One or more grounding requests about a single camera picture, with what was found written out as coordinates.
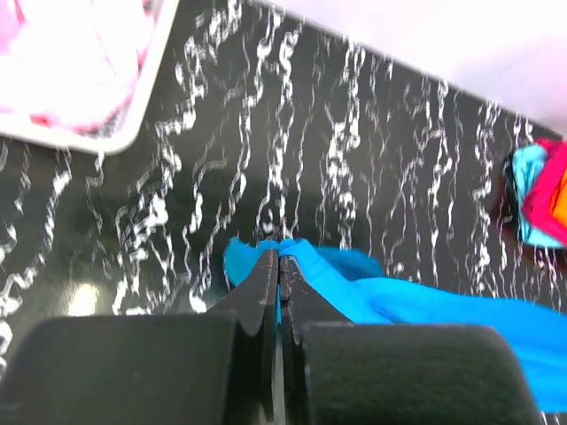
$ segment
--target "pink fabric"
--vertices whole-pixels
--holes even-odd
[[[0,112],[101,127],[134,91],[154,29],[143,0],[0,0]]]
[[[567,244],[567,228],[549,213],[553,194],[567,169],[567,143],[544,139],[539,139],[536,143],[548,152],[548,160],[532,190],[525,197],[522,212],[533,226]]]

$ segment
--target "orange fabric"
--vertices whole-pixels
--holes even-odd
[[[567,227],[567,170],[563,173],[561,183],[553,192],[549,212],[557,221]]]

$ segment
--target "black table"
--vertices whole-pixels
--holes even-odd
[[[565,311],[567,257],[519,244],[502,195],[506,157],[539,136],[557,138],[280,12],[182,1],[130,148],[2,140],[3,359],[52,316],[205,311],[232,236]]]

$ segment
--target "blue fabric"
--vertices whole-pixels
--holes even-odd
[[[359,251],[316,249],[305,240],[253,248],[232,239],[224,263],[230,281],[240,284],[266,249],[293,256],[314,290],[354,323],[494,328],[519,358],[540,409],[567,412],[567,316],[522,300],[456,295],[387,278]]]
[[[520,234],[522,241],[529,245],[543,248],[563,248],[564,245],[561,242],[532,226],[522,213],[524,199],[540,175],[547,157],[546,150],[538,144],[526,146],[514,152],[512,173],[516,182]]]

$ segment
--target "white tray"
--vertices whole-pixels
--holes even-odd
[[[110,137],[77,135],[60,128],[39,126],[9,114],[0,114],[0,135],[7,135],[56,149],[70,149],[96,154],[102,152],[107,155],[124,151],[135,141],[142,126],[142,120],[150,101],[153,84],[158,75],[159,64],[166,48],[178,4],[179,0],[154,0],[152,2],[153,13],[156,16],[156,27],[150,41],[148,54],[136,84],[132,101],[120,113],[113,125]]]

